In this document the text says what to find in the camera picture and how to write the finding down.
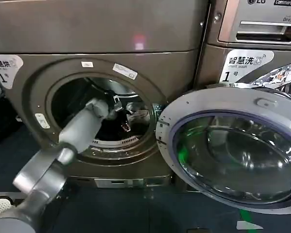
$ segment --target front-loading washing machine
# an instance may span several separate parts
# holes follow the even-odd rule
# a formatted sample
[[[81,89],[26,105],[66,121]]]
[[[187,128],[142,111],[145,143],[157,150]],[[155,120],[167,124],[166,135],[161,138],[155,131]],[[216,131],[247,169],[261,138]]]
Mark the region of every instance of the front-loading washing machine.
[[[207,9],[204,0],[0,1],[0,83],[43,148],[90,99],[112,106],[68,167],[73,179],[168,184],[156,119],[192,86]]]
[[[291,0],[210,7],[195,88],[156,127],[174,172],[237,208],[291,214]]]

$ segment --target white sticker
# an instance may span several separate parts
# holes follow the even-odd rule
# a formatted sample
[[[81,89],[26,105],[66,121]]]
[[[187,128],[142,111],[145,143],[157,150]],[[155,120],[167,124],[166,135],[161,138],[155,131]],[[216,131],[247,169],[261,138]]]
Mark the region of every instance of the white sticker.
[[[274,52],[269,50],[232,50],[226,57],[220,82],[235,83],[273,58]]]
[[[12,89],[15,76],[23,66],[23,60],[17,55],[0,54],[0,83],[6,89]]]
[[[93,62],[82,62],[82,67],[93,68]]]
[[[137,72],[116,63],[113,66],[113,70],[133,80],[137,77]]]
[[[40,124],[43,129],[50,129],[50,125],[48,124],[44,114],[42,113],[35,113],[36,120]]]

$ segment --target gray robotic arm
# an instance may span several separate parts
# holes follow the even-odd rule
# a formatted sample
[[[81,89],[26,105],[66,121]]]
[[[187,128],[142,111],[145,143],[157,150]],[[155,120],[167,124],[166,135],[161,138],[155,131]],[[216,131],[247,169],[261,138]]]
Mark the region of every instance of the gray robotic arm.
[[[0,215],[0,233],[37,232],[46,205],[66,182],[64,165],[89,147],[108,115],[108,105],[92,99],[60,132],[56,147],[40,150],[32,157],[13,181],[27,198]]]

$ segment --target washing machine door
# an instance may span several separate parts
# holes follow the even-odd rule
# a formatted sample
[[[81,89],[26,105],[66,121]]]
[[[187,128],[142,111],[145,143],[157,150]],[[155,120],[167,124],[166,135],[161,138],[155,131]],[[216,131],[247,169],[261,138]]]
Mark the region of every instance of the washing machine door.
[[[232,87],[193,91],[162,112],[156,138],[173,171],[205,195],[291,214],[291,99]]]

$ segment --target dark blue floor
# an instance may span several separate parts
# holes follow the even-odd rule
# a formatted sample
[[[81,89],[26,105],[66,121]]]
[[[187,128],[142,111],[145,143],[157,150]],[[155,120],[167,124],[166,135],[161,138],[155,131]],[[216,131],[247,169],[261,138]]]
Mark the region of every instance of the dark blue floor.
[[[0,192],[13,191],[12,180],[38,150],[25,127],[0,144]],[[185,233],[208,228],[213,233],[235,233],[240,220],[235,208],[202,194],[174,187],[105,190],[72,189],[68,199],[56,200],[46,211],[47,233]],[[251,213],[263,233],[291,233],[290,216]]]

